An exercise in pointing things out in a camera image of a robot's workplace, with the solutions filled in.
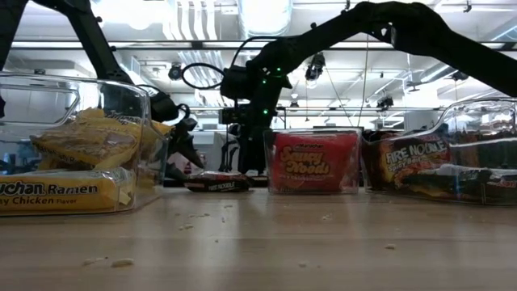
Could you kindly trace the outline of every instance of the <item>transparent container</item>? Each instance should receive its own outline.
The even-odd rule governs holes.
[[[369,192],[480,205],[517,204],[516,102],[454,103],[427,131],[369,134],[362,143]]]
[[[356,194],[361,129],[264,133],[268,189],[273,194]]]
[[[170,130],[151,121],[145,91],[2,72],[0,96],[0,215],[112,213],[159,197]]]

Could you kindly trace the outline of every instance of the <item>ceiling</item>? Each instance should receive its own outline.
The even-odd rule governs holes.
[[[120,2],[121,0],[102,0],[102,2]],[[238,0],[240,2],[258,1],[258,0]],[[423,0],[419,1],[428,6],[436,8],[436,11],[445,19],[447,24],[456,32],[467,36],[471,39],[482,41],[493,40],[496,36],[507,32],[510,28],[517,27],[517,1],[515,0],[471,0],[472,10],[464,13],[466,0]],[[170,12],[164,10],[164,1],[140,1],[140,0],[124,0],[123,6],[118,6],[121,15],[127,14],[129,18],[143,19],[149,23],[149,27],[142,30],[132,28],[125,23],[120,17],[104,15],[107,12],[101,11],[95,6],[96,13],[103,17],[103,32],[108,41],[113,43],[117,41],[139,42],[143,40],[152,40],[155,42],[170,41],[163,33],[163,23],[165,21],[176,22],[182,26],[184,13],[183,10],[188,8],[187,27],[189,27],[192,38],[197,40],[201,37],[208,38],[208,16],[203,12],[200,34],[196,35],[196,24],[193,20],[196,16],[196,5],[198,2],[179,1],[179,12],[171,15]],[[353,7],[357,1],[351,1]],[[202,9],[206,9],[205,1],[199,2]],[[292,36],[306,32],[310,29],[311,23],[324,23],[328,19],[332,19],[339,14],[340,10],[345,7],[345,1],[332,0],[293,0],[292,13],[289,20],[288,29],[285,35]],[[264,4],[263,17],[259,18],[259,25],[267,25],[272,22],[277,14],[272,12],[273,8]],[[224,66],[228,66],[235,54],[232,47],[237,47],[242,41],[242,30],[240,28],[238,8],[236,1],[217,0],[215,1],[215,20],[213,29],[218,40],[225,40],[221,45],[224,48],[221,51],[213,51],[215,56],[221,56]],[[27,7],[22,23],[17,32],[16,41],[23,40],[38,41],[34,44],[37,48],[48,47],[45,41],[60,40],[67,42],[77,41],[74,30],[69,25],[66,17],[58,13],[31,4]],[[391,95],[397,106],[408,106],[408,100],[411,100],[411,106],[432,107],[432,106],[448,106],[451,102],[469,98],[476,94],[490,92],[488,86],[479,81],[469,78],[465,82],[456,82],[452,80],[440,79],[432,84],[419,87],[418,93],[412,93],[403,86],[408,72],[413,73],[412,76],[428,70],[438,62],[431,57],[408,56],[405,53],[396,52],[387,48],[384,51],[374,50],[376,43],[370,43],[366,35],[356,35],[347,41],[356,41],[355,43],[345,43],[342,47],[348,47],[348,50],[326,51],[326,70],[317,80],[317,85],[312,88],[307,86],[304,74],[306,65],[301,65],[299,70],[290,74],[290,80],[294,86],[293,90],[284,90],[281,99],[283,103],[292,101],[292,94],[297,95],[297,100],[303,106],[305,101],[309,101],[309,106],[330,106],[339,105],[336,100],[338,97],[347,106],[360,106],[363,100],[371,104],[382,97],[383,94]],[[207,51],[199,52],[198,56],[205,56]],[[195,52],[188,51],[192,58],[195,58]],[[244,52],[244,57],[240,61],[245,61],[248,57],[253,57],[257,53]],[[516,52],[506,53],[513,58],[517,57]],[[171,63],[185,63],[185,59],[181,58],[181,52],[177,49],[164,50],[152,49],[149,45],[140,44],[140,48],[132,46],[127,49],[120,49],[117,57],[121,60],[130,60],[132,57],[141,65],[141,76],[159,86],[162,90],[170,92],[171,96],[187,96],[194,91],[183,84],[181,81],[171,81],[167,77],[167,72]],[[48,49],[23,49],[21,46],[15,46],[10,54],[11,64],[19,69],[37,69],[32,68],[35,61],[72,61],[78,67],[89,71],[86,76],[95,76],[95,71],[91,66],[86,54],[79,48],[71,50],[53,50]],[[423,94],[436,94],[437,103],[429,104]]]

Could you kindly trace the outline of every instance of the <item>pipe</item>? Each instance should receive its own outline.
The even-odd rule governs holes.
[[[166,13],[166,15],[169,17],[166,19],[167,25],[163,25],[163,34],[167,36],[167,34],[170,33],[174,37],[173,40],[182,40],[183,37],[181,35],[181,32],[179,31],[178,20],[174,19],[174,17],[179,16],[178,3],[176,2],[176,0],[168,0],[167,4],[167,9],[170,13]]]
[[[206,0],[206,12],[207,12],[207,33],[208,38],[210,40],[217,40],[217,34],[216,34],[216,8],[214,5],[215,0]],[[221,56],[221,51],[210,51],[213,65],[218,67],[219,69],[224,69],[225,64],[223,62],[223,58]],[[218,82],[222,80],[222,76],[217,74],[218,76]]]
[[[281,36],[289,29],[292,0],[237,0],[237,7],[241,34],[245,39]]]
[[[182,11],[181,32],[183,33],[185,40],[194,40],[194,37],[191,34],[191,28],[190,28],[190,23],[189,23],[189,14],[190,14],[189,1],[180,0],[179,2],[181,3],[181,11]],[[182,57],[182,61],[184,63],[191,64],[191,63],[198,62],[198,60],[199,60],[199,58],[198,58],[198,60],[196,60],[196,58],[199,56],[199,52],[197,52],[198,53],[197,56],[195,53],[196,53],[196,51],[194,53],[183,52],[183,57],[182,57],[181,53],[179,53],[179,56]],[[191,70],[193,70],[195,72],[194,78],[197,82],[201,83],[201,86],[208,86],[208,76],[204,70],[202,70],[200,67],[194,67]]]
[[[204,35],[203,31],[203,6],[201,5],[201,0],[192,0],[194,3],[194,33],[195,37],[197,37],[198,40],[206,40],[206,37]],[[204,58],[201,56],[201,52],[194,52],[195,56],[198,58],[198,60],[203,60],[203,62],[207,62],[210,65],[216,65],[215,60],[212,57],[211,52],[204,51]],[[205,73],[210,76],[211,80],[215,80],[216,82],[221,81],[221,76],[214,72],[213,70],[210,70],[208,68],[202,68]]]

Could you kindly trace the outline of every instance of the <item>table surface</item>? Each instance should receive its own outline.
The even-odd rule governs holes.
[[[515,208],[178,189],[133,213],[3,218],[0,231],[9,291],[517,290]],[[124,258],[135,265],[110,268]]]

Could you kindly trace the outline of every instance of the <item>ramen package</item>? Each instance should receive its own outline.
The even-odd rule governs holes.
[[[450,162],[449,144],[444,135],[431,133],[364,142],[362,151],[372,190],[441,195],[438,194],[441,191],[433,190],[437,180],[423,173]]]
[[[147,156],[160,149],[163,137],[174,128],[157,122],[153,127],[143,126],[139,117],[106,116],[102,109],[89,108],[69,123],[32,136],[31,141],[45,159],[40,170],[132,169],[137,154]]]
[[[265,134],[270,192],[357,193],[359,131]]]
[[[137,139],[127,133],[65,124],[31,136],[34,147],[74,170],[106,170],[129,161],[137,152]]]
[[[191,176],[185,187],[193,192],[245,192],[250,189],[251,181],[240,173],[205,171]]]
[[[134,201],[135,183],[135,175],[121,167],[0,175],[0,213],[117,210]]]

